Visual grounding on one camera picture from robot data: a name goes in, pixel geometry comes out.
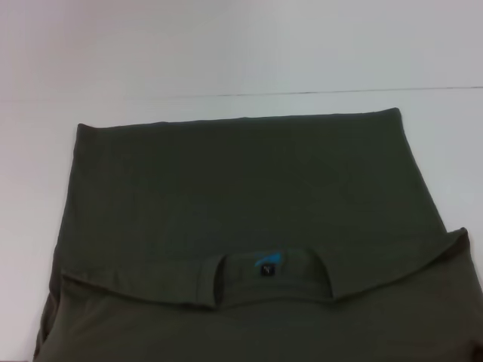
fabric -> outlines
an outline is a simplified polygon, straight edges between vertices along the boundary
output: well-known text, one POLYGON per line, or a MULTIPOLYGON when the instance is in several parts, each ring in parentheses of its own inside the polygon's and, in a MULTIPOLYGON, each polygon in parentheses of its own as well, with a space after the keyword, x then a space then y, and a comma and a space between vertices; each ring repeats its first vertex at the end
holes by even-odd
POLYGON ((80 124, 35 360, 481 358, 398 109, 80 124))

blue logo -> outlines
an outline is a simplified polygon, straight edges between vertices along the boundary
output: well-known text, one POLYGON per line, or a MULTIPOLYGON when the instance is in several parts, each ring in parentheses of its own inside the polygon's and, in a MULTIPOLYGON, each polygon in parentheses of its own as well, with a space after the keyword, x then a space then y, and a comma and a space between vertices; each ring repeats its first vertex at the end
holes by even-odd
POLYGON ((274 253, 263 257, 255 262, 255 266, 259 266, 265 263, 279 264, 281 262, 281 253, 274 253))

white wall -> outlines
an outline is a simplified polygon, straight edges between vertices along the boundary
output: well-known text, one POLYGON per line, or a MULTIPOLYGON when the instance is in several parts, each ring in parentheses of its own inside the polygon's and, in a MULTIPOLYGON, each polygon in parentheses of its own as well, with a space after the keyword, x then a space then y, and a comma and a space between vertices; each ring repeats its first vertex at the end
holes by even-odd
POLYGON ((79 122, 397 106, 482 275, 483 89, 408 90, 483 86, 481 14, 479 0, 0 0, 0 360, 32 354, 79 122))

white surface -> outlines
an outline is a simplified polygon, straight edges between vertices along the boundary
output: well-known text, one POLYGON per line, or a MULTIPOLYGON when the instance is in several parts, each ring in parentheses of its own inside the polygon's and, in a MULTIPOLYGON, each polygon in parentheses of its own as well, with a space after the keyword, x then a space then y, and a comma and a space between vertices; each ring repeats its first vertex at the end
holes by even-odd
POLYGON ((481 0, 0 0, 0 97, 483 83, 481 0))
POLYGON ((483 274, 483 90, 173 97, 483 85, 482 4, 0 0, 0 360, 31 358, 79 122, 397 106, 483 274))

folded shirt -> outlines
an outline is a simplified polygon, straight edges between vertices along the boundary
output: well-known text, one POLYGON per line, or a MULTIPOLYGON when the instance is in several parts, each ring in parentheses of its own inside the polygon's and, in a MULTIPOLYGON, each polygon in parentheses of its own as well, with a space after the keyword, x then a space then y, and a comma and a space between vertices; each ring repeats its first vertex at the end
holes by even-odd
POLYGON ((80 124, 35 361, 477 360, 398 109, 80 124))

